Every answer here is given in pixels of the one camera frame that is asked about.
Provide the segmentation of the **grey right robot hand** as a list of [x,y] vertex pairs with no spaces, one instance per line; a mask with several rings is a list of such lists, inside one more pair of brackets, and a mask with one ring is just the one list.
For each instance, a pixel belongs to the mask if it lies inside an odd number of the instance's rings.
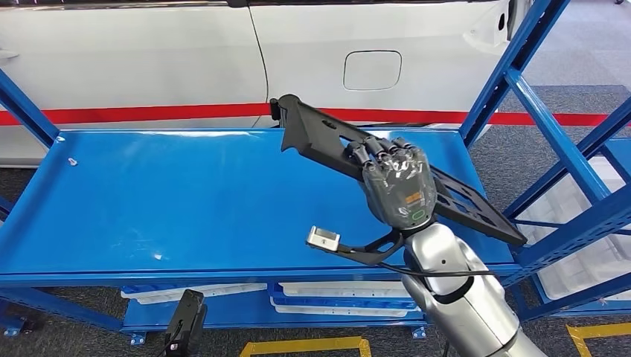
[[431,223],[438,194],[421,148],[402,137],[368,136],[350,142],[346,151],[360,166],[359,185],[379,221],[403,231]]

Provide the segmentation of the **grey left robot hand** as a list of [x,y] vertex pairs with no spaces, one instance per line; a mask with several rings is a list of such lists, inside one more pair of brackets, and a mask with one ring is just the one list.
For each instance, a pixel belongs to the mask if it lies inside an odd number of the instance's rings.
[[203,293],[186,289],[170,320],[163,350],[158,356],[198,356],[207,311]]

